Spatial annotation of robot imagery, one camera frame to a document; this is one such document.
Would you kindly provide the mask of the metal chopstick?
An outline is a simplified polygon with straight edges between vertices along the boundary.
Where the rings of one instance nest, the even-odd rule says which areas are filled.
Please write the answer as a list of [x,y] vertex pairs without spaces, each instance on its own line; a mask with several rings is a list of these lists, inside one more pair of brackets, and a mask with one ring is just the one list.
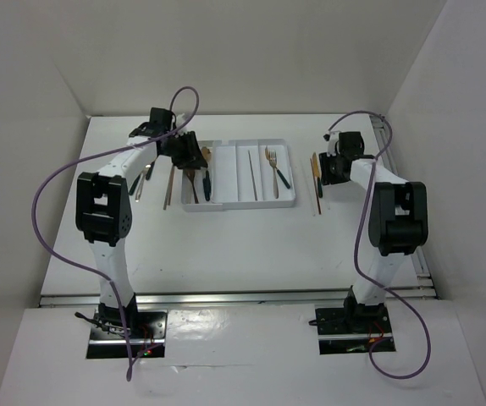
[[249,166],[250,166],[250,171],[251,171],[251,183],[252,183],[252,189],[253,189],[253,195],[254,195],[254,200],[258,201],[258,196],[257,196],[257,185],[256,185],[256,179],[255,179],[255,173],[254,173],[254,168],[253,168],[253,162],[252,162],[252,156],[251,156],[251,151],[247,151],[248,159],[249,159]]

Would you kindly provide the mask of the silver fork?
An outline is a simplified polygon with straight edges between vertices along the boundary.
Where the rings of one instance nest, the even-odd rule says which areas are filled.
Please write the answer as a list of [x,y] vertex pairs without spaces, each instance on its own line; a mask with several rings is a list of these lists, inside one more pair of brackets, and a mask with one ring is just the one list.
[[276,155],[275,151],[270,151],[268,148],[266,149],[268,154],[268,162],[273,170],[273,196],[275,199],[279,198],[279,185],[277,180],[277,163],[276,163]]

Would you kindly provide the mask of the gold spoon green handle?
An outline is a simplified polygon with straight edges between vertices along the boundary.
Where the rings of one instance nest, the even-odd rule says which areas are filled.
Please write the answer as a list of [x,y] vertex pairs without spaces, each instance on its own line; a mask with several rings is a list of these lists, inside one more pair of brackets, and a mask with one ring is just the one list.
[[201,148],[201,152],[204,160],[206,161],[206,166],[202,170],[202,186],[205,200],[206,202],[209,202],[211,200],[212,193],[212,183],[209,172],[209,162],[211,160],[212,153],[206,146]]
[[151,164],[147,165],[146,181],[151,179],[154,166],[155,166],[155,162],[152,162]]

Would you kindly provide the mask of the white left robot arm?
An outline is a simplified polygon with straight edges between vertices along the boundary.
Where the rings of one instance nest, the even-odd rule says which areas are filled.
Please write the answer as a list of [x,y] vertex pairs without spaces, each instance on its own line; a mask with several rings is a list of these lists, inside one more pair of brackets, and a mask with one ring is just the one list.
[[98,171],[77,178],[76,227],[102,274],[99,321],[120,337],[132,336],[141,323],[125,255],[125,238],[133,222],[130,184],[159,156],[169,157],[180,170],[207,168],[196,133],[177,129],[184,118],[168,109],[152,108],[149,120],[130,133],[127,151]]

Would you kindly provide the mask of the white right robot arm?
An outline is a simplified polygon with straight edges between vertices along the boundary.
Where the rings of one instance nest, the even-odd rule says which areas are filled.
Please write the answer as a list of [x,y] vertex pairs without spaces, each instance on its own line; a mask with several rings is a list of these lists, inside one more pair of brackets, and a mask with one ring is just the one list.
[[385,289],[407,256],[428,238],[427,190],[393,174],[365,152],[357,131],[326,134],[328,149],[318,156],[322,185],[352,182],[366,190],[362,230],[374,248],[371,265],[351,286],[340,317],[347,332],[371,332],[386,316]]

